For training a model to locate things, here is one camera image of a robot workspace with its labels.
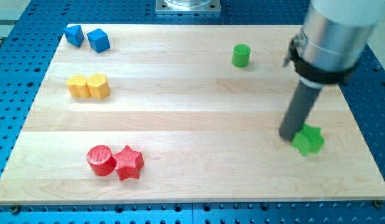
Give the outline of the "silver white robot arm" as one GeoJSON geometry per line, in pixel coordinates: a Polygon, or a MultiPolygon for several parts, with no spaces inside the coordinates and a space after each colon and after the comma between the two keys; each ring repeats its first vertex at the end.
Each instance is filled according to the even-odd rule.
{"type": "Polygon", "coordinates": [[[345,81],[384,13],[385,0],[311,0],[284,65],[313,89],[345,81]]]}

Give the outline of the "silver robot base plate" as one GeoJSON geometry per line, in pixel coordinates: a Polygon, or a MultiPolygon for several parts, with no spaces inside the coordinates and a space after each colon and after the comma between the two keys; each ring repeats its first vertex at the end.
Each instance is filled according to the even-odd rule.
{"type": "Polygon", "coordinates": [[[155,11],[171,12],[220,12],[220,0],[156,0],[155,11]]]}

